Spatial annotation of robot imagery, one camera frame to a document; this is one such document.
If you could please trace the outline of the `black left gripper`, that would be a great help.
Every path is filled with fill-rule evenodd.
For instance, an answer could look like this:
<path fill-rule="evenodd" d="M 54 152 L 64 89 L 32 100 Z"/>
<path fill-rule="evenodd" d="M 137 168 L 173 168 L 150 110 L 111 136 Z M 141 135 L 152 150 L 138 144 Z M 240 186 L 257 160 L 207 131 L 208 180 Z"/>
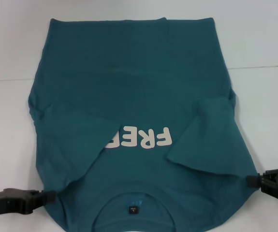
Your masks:
<path fill-rule="evenodd" d="M 0 215 L 8 213 L 31 214 L 33 212 L 32 199 L 34 206 L 45 206 L 53 203 L 56 195 L 54 190 L 37 192 L 36 190 L 6 188 L 0 192 Z"/>

